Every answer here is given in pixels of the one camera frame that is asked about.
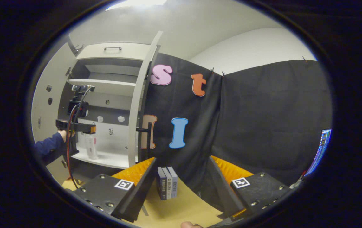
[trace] blue letter i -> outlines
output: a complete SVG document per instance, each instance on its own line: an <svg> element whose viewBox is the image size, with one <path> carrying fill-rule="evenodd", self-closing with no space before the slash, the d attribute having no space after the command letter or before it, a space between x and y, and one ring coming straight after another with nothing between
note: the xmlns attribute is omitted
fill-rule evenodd
<svg viewBox="0 0 362 228"><path fill-rule="evenodd" d="M184 131L188 120L185 118L173 118L171 123L174 125L174 132L172 133L172 142L169 144L170 148L184 147Z"/></svg>

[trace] white wall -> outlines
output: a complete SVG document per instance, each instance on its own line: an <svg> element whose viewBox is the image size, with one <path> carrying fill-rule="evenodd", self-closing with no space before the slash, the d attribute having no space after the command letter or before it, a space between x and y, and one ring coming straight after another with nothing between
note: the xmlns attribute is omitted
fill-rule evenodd
<svg viewBox="0 0 362 228"><path fill-rule="evenodd" d="M283 28L262 28L226 39L189 61L218 74L288 60L316 60L294 34Z"/></svg>

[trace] white ceiling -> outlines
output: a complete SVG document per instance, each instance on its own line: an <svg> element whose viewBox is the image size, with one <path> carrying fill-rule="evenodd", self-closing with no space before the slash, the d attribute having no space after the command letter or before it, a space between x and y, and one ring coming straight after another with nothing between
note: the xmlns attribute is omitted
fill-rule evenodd
<svg viewBox="0 0 362 228"><path fill-rule="evenodd" d="M263 28L283 28L233 0L168 0L164 5L102 11L70 32L74 45L105 42L150 44L156 33L160 53L190 60L232 36Z"/></svg>

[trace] foam letter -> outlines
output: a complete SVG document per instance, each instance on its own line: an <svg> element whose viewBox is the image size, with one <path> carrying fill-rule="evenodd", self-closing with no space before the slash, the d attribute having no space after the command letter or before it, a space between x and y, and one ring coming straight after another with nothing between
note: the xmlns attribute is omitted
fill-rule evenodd
<svg viewBox="0 0 362 228"><path fill-rule="evenodd" d="M142 128L148 128L149 122L152 123L152 136L150 137L150 149L155 148L155 144L153 143L153 129L154 123L157 121L157 117L153 115L144 115L143 116L143 123ZM147 149L147 132L142 132L142 149Z"/></svg>
<svg viewBox="0 0 362 228"><path fill-rule="evenodd" d="M171 82L172 68L170 66L155 65L153 67L153 75L150 76L150 82L161 86L168 85Z"/></svg>
<svg viewBox="0 0 362 228"><path fill-rule="evenodd" d="M184 147L185 125L187 125L188 120L185 118L173 118L171 123L174 125L174 132L172 133L172 142L169 144L170 148Z"/></svg>
<svg viewBox="0 0 362 228"><path fill-rule="evenodd" d="M203 97L205 95L205 91L203 91L202 84L206 84L206 80L203 79L202 74L193 74L191 75L191 78L194 79L192 83L192 92L194 92L195 95Z"/></svg>

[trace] blue sleeve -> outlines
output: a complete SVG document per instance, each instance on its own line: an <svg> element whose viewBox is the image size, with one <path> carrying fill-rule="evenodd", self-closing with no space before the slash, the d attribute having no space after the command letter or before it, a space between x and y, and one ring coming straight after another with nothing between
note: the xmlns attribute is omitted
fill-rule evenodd
<svg viewBox="0 0 362 228"><path fill-rule="evenodd" d="M35 145L35 149L41 157L45 157L50 153L50 150L58 149L62 145L64 145L64 141L60 133L57 132L50 138L38 141Z"/></svg>

